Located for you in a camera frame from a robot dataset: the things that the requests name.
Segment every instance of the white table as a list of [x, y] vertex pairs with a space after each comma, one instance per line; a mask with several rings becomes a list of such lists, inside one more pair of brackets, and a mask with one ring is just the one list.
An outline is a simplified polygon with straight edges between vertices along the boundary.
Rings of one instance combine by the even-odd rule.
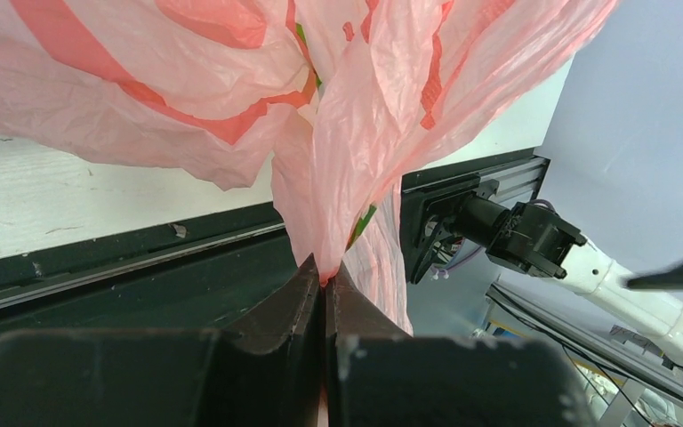
[[[542, 144], [571, 61], [471, 144], [435, 167]], [[221, 191], [182, 170], [95, 165], [0, 137], [0, 258], [271, 200], [270, 164], [250, 189]]]

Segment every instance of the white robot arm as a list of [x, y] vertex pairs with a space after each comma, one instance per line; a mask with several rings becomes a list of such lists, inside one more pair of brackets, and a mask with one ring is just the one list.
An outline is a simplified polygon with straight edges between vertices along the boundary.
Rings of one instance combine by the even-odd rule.
[[683, 301], [666, 292], [631, 291], [633, 274], [586, 239], [571, 246], [561, 267], [564, 278], [547, 278], [635, 328], [683, 367]]

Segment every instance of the pink plastic bag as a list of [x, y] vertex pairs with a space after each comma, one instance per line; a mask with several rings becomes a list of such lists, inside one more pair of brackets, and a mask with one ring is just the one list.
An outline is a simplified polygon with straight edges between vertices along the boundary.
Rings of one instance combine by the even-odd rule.
[[615, 4], [0, 0], [0, 133], [223, 189], [251, 185], [273, 151], [295, 259], [314, 253], [328, 278], [344, 257], [409, 330], [401, 175], [471, 141]]

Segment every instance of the crumpled plastic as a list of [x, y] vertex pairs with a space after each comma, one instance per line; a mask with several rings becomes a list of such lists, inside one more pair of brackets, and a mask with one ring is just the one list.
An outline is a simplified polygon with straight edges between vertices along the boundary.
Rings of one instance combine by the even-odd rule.
[[296, 260], [313, 253], [326, 279], [343, 258], [411, 330], [401, 175], [469, 143], [616, 3], [0, 0], [0, 133], [222, 189], [272, 152]]

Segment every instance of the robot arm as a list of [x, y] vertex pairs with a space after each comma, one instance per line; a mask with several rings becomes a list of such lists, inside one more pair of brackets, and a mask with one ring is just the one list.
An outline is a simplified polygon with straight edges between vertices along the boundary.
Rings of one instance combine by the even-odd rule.
[[593, 302], [683, 367], [683, 301], [666, 292], [625, 287], [633, 274], [549, 208], [517, 203], [506, 209], [482, 197], [468, 197], [450, 228], [484, 246], [492, 262]]

